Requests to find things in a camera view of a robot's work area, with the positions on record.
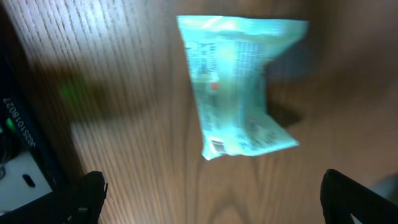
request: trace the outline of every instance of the light blue packaging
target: light blue packaging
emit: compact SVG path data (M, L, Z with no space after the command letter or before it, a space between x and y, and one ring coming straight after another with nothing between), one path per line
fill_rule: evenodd
M307 22L178 16L203 134L203 156L258 156L296 146L266 114L264 67L307 30Z

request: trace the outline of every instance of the barcode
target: barcode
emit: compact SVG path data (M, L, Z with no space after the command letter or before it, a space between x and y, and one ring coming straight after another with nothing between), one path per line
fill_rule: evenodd
M211 140L211 145L216 152L225 153L224 143L222 141Z

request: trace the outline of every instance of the brown wooden surface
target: brown wooden surface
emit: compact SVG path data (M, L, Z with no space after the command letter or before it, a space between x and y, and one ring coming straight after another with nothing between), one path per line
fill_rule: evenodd
M364 185L398 171L396 1L2 2L62 159L74 150L109 182L103 223L323 223L327 168ZM288 127L299 147L202 158L177 14L311 21L317 66L293 79L287 61L269 85L270 100L302 117ZM60 100L66 82L82 86L74 102Z

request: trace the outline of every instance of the green light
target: green light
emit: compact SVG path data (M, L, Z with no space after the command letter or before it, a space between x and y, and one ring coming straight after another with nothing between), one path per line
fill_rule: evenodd
M16 129L15 129L15 126L14 126L14 123L11 121L11 118L8 118L7 119L7 121L6 121L6 125L7 125L7 127L11 130L11 131L15 131Z

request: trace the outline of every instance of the wood grain surface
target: wood grain surface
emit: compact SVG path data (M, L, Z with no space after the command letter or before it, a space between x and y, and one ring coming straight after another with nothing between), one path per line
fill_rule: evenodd
M102 223L323 223L327 168L366 186L398 171L397 1L2 3L64 165L76 176L100 170L109 182ZM268 84L269 101L300 118L287 127L299 147L202 158L178 14L311 22L306 53L275 64ZM303 58L311 69L297 76L292 65Z

